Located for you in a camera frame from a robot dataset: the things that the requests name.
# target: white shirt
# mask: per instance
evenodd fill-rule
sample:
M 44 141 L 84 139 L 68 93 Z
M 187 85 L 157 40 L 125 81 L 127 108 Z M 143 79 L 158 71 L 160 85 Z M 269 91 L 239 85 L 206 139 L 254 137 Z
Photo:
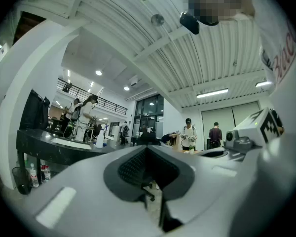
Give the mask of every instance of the white shirt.
M 76 105 L 74 105 L 74 103 L 72 102 L 70 105 L 66 106 L 66 108 L 69 109 L 69 110 L 68 110 L 69 112 L 73 113 L 74 110 L 75 110 L 75 108 L 76 108 L 78 105 L 79 105 L 79 103 L 76 104 Z M 72 114 L 69 114 L 69 113 L 66 114 L 66 118 L 68 118 L 68 119 L 71 119 L 71 116 L 72 116 Z
M 270 100 L 285 131 L 296 133 L 296 31 L 275 0 L 252 0 L 252 4 L 261 36 L 260 58 L 267 80 L 276 86 Z
M 87 102 L 85 104 L 85 106 L 81 107 L 81 110 L 80 110 L 80 117 L 79 117 L 79 121 L 83 124 L 88 124 L 90 122 L 90 119 L 85 117 L 83 114 L 84 113 L 87 113 L 87 114 L 90 114 L 91 113 L 91 110 L 92 110 L 92 104 L 91 102 Z
M 195 146 L 195 142 L 196 142 L 196 141 L 191 142 L 191 143 L 188 141 L 188 138 L 189 138 L 189 137 L 191 137 L 191 136 L 197 136 L 196 129 L 194 128 L 194 131 L 193 131 L 193 127 L 192 127 L 192 125 L 191 125 L 190 128 L 187 128 L 187 127 L 185 127 L 185 129 L 183 128 L 181 134 L 185 134 L 185 135 L 187 135 L 187 138 L 186 138 L 185 140 L 182 140 L 182 145 L 183 145 L 184 147 L 189 147 L 190 145 L 191 145 L 191 146 Z

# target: man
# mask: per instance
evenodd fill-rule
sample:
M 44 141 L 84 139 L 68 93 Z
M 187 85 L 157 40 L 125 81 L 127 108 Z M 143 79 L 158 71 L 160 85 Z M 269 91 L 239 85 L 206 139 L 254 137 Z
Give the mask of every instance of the man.
M 190 146 L 195 147 L 195 141 L 197 139 L 197 132 L 195 127 L 191 125 L 192 120 L 187 118 L 185 120 L 186 126 L 183 128 L 181 133 L 182 138 L 182 149 L 188 151 Z
M 211 148 L 219 148 L 221 146 L 222 131 L 219 129 L 218 122 L 215 122 L 214 128 L 209 130 L 208 137 L 211 139 Z
M 65 116 L 64 116 L 63 125 L 61 127 L 62 132 L 65 132 L 68 126 L 68 123 L 70 122 L 71 116 L 74 113 L 75 108 L 79 105 L 79 103 L 80 103 L 79 98 L 76 98 L 72 103 L 70 103 L 70 105 L 65 107 L 65 110 L 64 110 Z
M 267 81 L 276 86 L 270 99 L 283 120 L 286 131 L 296 133 L 296 31 L 275 0 L 188 0 L 189 14 L 215 25 L 240 17 L 254 20 L 260 31 L 260 59 Z M 290 91 L 286 85 L 294 85 Z M 283 104 L 281 98 L 286 96 Z
M 124 122 L 124 124 L 122 126 L 120 126 L 120 131 L 119 131 L 119 135 L 120 135 L 120 138 L 121 138 L 121 145 L 125 145 L 126 143 L 126 136 L 127 136 L 127 133 L 128 133 L 128 125 L 127 125 L 127 121 Z

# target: woman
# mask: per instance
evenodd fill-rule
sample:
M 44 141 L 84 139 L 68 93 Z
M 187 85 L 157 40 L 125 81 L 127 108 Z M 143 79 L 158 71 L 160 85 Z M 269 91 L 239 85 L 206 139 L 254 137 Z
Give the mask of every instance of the woman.
M 92 110 L 92 105 L 94 103 L 98 103 L 98 96 L 96 95 L 89 96 L 87 100 L 83 102 L 83 105 L 81 106 L 81 110 L 80 110 L 80 117 L 77 121 L 78 127 L 77 127 L 77 135 L 75 137 L 75 140 L 83 141 L 83 137 L 88 127 L 88 124 L 90 120 L 93 118 L 90 115 L 90 113 Z
M 168 133 L 166 135 L 164 135 L 162 138 L 161 138 L 161 142 L 163 142 L 164 144 L 166 144 L 168 141 L 170 141 L 169 143 L 169 146 L 174 146 L 176 144 L 176 141 L 177 141 L 177 136 L 179 135 L 179 133 Z

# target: white pillar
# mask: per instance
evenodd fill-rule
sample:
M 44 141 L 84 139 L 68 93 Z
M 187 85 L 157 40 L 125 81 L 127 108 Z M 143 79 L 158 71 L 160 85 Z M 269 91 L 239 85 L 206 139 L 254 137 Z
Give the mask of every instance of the white pillar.
M 17 161 L 16 135 L 30 91 L 42 75 L 54 70 L 49 66 L 49 62 L 78 36 L 80 27 L 86 23 L 85 20 L 73 21 L 35 49 L 17 72 L 0 106 L 0 176 L 4 185 L 11 189 L 14 188 L 11 170 Z
M 45 20 L 23 35 L 0 61 L 0 105 L 16 73 L 33 51 L 63 26 Z

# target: recessed light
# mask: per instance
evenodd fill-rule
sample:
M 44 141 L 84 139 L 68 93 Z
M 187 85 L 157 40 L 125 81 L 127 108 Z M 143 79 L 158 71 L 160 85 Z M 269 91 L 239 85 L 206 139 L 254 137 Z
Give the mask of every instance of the recessed light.
M 228 89 L 222 89 L 222 90 L 216 90 L 216 91 L 212 91 L 212 92 L 208 92 L 208 93 L 204 93 L 204 94 L 199 94 L 196 97 L 197 98 L 209 97 L 209 96 L 214 96 L 214 95 L 223 94 L 223 93 L 227 93 L 227 92 L 228 92 Z
M 268 85 L 268 84 L 271 84 L 271 82 L 269 82 L 269 81 L 258 82 L 256 84 L 256 87 L 261 87 L 261 86 Z

